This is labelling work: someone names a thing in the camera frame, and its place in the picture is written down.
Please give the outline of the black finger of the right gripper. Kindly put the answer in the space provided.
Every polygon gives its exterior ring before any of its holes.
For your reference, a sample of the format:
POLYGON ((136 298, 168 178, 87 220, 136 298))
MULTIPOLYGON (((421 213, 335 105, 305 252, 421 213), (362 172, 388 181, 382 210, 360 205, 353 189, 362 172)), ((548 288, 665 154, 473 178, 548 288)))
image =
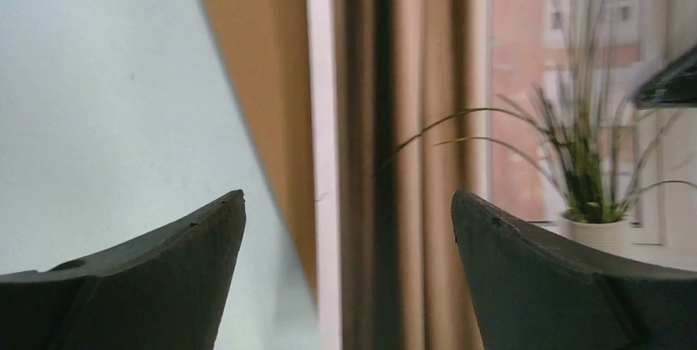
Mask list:
POLYGON ((696 108, 696 46, 642 83, 632 102, 638 109, 696 108))

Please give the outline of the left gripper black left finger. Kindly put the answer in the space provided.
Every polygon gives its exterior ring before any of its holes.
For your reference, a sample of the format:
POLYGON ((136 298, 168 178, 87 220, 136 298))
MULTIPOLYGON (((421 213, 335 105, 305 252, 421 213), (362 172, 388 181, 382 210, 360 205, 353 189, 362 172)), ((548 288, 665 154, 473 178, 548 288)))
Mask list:
POLYGON ((4 349, 212 349, 246 225, 242 191, 124 243, 1 277, 4 349))

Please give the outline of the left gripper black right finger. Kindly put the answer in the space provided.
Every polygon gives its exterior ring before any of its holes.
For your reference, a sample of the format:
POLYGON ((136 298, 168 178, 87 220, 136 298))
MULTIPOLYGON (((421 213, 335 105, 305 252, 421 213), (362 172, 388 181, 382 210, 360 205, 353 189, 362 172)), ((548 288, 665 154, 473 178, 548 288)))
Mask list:
POLYGON ((466 190, 451 219, 485 348, 695 348, 695 273, 581 245, 466 190))

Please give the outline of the window plant photo print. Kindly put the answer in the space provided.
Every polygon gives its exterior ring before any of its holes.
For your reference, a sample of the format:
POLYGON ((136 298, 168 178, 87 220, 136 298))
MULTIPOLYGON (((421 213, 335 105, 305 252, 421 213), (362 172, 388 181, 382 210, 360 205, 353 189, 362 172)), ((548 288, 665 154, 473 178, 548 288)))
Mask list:
POLYGON ((696 46, 696 0, 308 0, 324 349, 487 349, 451 219, 470 191, 696 274, 696 108, 635 90, 696 46))

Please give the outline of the brown cardboard backing board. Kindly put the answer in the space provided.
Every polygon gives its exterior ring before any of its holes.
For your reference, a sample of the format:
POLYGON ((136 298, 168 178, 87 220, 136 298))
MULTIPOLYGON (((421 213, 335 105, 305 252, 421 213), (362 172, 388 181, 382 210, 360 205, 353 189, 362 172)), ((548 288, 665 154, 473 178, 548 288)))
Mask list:
POLYGON ((315 192, 306 0, 201 0, 312 295, 315 192))

